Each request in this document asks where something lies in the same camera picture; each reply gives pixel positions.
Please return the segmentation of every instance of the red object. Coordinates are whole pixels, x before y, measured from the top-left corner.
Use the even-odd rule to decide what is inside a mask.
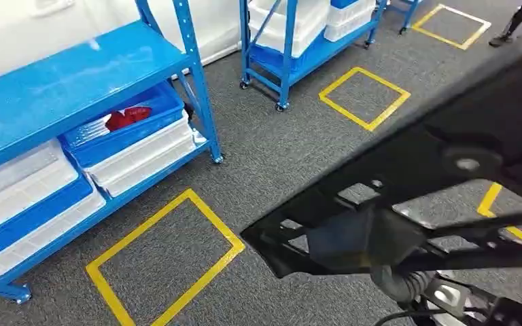
[[[147,119],[150,114],[150,107],[128,107],[125,109],[125,116],[132,117],[135,122]]]
[[[133,123],[135,123],[135,121],[132,117],[126,117],[123,113],[117,111],[111,113],[111,117],[107,122],[105,122],[105,127],[107,127],[109,131],[115,131]]]
[[[119,130],[135,122],[147,119],[150,114],[150,107],[128,107],[125,109],[125,114],[119,111],[111,113],[111,117],[105,123],[105,127],[109,131]]]

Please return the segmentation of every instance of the white wall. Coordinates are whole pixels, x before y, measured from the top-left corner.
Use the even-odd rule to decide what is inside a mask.
[[[56,5],[71,3],[49,15]],[[189,0],[207,64],[237,48],[238,0]],[[165,37],[183,49],[171,0],[149,0]],[[134,0],[0,0],[0,75],[139,19]]]

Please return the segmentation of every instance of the black cable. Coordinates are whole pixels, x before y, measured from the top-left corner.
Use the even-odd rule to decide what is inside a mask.
[[[480,312],[481,314],[484,314],[485,311],[482,308],[477,307],[467,307],[464,309],[466,312]],[[397,318],[403,318],[403,317],[429,317],[433,316],[434,314],[446,314],[448,313],[445,309],[431,309],[431,310],[407,310],[402,312],[397,312],[395,314],[390,314],[382,319],[379,319],[373,326],[382,326],[388,321],[392,321]]]

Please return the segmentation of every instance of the blue metal shelf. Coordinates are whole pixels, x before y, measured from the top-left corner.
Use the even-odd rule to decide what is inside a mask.
[[[263,30],[273,15],[273,12],[279,5],[278,2],[281,0],[276,0],[274,6],[269,11],[269,15],[265,18],[265,21],[262,23],[259,32],[255,35],[251,40],[251,33],[249,30],[248,22],[249,22],[249,10],[247,8],[248,1],[240,0],[239,6],[241,11],[241,88],[246,88],[251,83],[251,77],[257,79],[259,82],[263,83],[265,86],[274,90],[279,94],[279,101],[275,105],[275,108],[278,111],[283,111],[289,107],[289,89],[296,82],[301,80],[303,77],[310,74],[316,68],[330,60],[332,57],[337,55],[339,52],[344,50],[346,47],[354,43],[359,37],[363,36],[365,33],[369,32],[369,36],[365,41],[366,48],[369,47],[370,44],[374,43],[375,40],[375,31],[377,29],[377,25],[381,19],[381,13],[383,10],[377,10],[377,12],[372,17],[372,20],[365,24],[364,26],[358,28],[354,32],[348,34],[342,39],[339,39],[336,42],[331,42],[325,39],[322,35],[320,35],[310,46],[305,50],[304,62],[300,68],[297,68],[295,71],[291,70],[291,52],[293,48],[293,31],[295,26],[295,14],[297,8],[297,0],[288,0],[287,2],[287,18],[285,24],[285,46],[283,51],[283,62],[280,65],[270,64],[267,62],[258,62],[255,61],[251,56],[251,49],[255,46],[259,35],[263,33]],[[386,4],[386,0],[381,0],[379,6],[384,8]],[[258,64],[261,68],[272,73],[276,77],[280,79],[279,85],[273,83],[269,79],[265,78],[259,72],[255,71],[251,68],[251,63],[254,62]]]
[[[207,141],[117,198],[106,198],[102,209],[1,275],[2,297],[27,301],[31,292],[26,285],[13,284],[15,279],[198,154],[209,150],[213,161],[223,160],[188,0],[173,1],[186,53],[163,38],[147,0],[135,3],[140,21],[0,77],[0,164],[170,81],[175,74]],[[182,73],[187,68],[195,91]]]
[[[0,77],[0,164],[189,67],[142,21],[94,42]]]
[[[296,82],[299,82],[303,77],[307,76],[319,66],[327,62],[329,59],[336,56],[347,46],[353,44],[355,39],[371,31],[376,26],[376,21],[370,21],[351,34],[345,36],[342,39],[339,39],[337,42],[330,42],[325,39],[323,35],[320,35],[303,54],[306,56],[303,66],[297,71],[292,71],[289,73],[289,85],[294,85]],[[263,69],[267,70],[273,75],[276,75],[277,77],[284,75],[282,63],[280,65],[271,65],[265,62],[257,62],[253,57],[251,57],[251,61],[260,65]]]

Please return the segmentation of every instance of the blue plastic bin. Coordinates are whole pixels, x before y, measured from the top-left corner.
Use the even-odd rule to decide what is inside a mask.
[[[0,251],[77,204],[91,193],[93,193],[91,184],[80,173],[75,181],[2,223],[0,225]]]
[[[314,40],[311,45],[301,54],[299,58],[291,58],[291,72],[297,72],[303,70],[305,65],[310,60],[311,53],[315,53],[319,45],[323,42],[329,42],[323,36],[325,31],[322,31]],[[268,64],[277,67],[280,71],[283,70],[283,54],[275,49],[267,48],[264,46],[254,45],[251,48],[251,58],[254,62],[260,64]]]
[[[59,137],[63,147],[80,166],[89,167],[183,117],[183,101],[166,82],[130,98],[107,113],[135,105],[151,107],[151,115],[113,132],[108,132],[103,120],[89,122]]]
[[[331,5],[338,9],[343,9],[352,3],[355,3],[359,0],[331,0]]]

